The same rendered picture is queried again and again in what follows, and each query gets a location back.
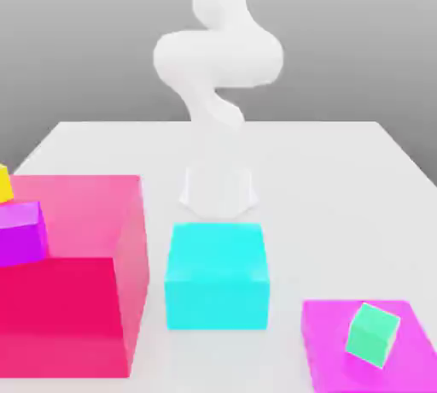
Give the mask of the small purple cube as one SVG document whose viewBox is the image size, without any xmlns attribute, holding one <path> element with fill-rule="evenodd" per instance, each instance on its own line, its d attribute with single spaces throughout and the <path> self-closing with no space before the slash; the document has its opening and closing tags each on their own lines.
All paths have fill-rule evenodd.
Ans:
<svg viewBox="0 0 437 393">
<path fill-rule="evenodd" d="M 40 202 L 0 205 L 0 267 L 48 257 L 48 237 Z"/>
</svg>

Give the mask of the small yellow cube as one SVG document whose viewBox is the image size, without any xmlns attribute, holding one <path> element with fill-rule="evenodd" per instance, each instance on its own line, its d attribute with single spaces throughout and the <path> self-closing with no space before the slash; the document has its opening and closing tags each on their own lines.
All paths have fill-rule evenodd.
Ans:
<svg viewBox="0 0 437 393">
<path fill-rule="evenodd" d="M 14 199 L 14 192 L 10 182 L 9 171 L 0 163 L 0 204 Z"/>
</svg>

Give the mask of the small green cube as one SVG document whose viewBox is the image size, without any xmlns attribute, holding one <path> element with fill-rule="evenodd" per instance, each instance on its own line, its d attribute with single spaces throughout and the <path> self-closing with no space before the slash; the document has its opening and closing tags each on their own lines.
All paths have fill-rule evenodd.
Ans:
<svg viewBox="0 0 437 393">
<path fill-rule="evenodd" d="M 345 351 L 383 369 L 397 338 L 400 322 L 398 315 L 363 302 L 349 324 Z"/>
</svg>

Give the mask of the large cyan box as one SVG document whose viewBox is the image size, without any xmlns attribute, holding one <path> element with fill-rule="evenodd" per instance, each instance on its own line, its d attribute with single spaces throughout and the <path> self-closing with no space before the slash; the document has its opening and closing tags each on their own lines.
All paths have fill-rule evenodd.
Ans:
<svg viewBox="0 0 437 393">
<path fill-rule="evenodd" d="M 173 226 L 164 278 L 170 330 L 264 330 L 271 281 L 261 224 Z"/>
</svg>

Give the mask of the large pink box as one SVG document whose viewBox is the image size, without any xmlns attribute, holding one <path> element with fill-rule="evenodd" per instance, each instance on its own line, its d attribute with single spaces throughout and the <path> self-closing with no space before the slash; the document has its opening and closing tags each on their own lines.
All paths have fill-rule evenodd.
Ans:
<svg viewBox="0 0 437 393">
<path fill-rule="evenodd" d="M 14 175 L 48 257 L 0 267 L 0 378 L 126 378 L 149 286 L 137 175 Z"/>
</svg>

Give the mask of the large magenta box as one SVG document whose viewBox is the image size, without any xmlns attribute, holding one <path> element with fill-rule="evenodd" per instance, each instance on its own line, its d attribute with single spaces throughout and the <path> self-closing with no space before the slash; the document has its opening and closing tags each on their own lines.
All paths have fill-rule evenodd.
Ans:
<svg viewBox="0 0 437 393">
<path fill-rule="evenodd" d="M 370 300 L 400 317 L 397 339 L 380 369 L 345 351 L 360 300 L 306 300 L 300 327 L 315 393 L 437 393 L 437 352 L 411 305 Z"/>
</svg>

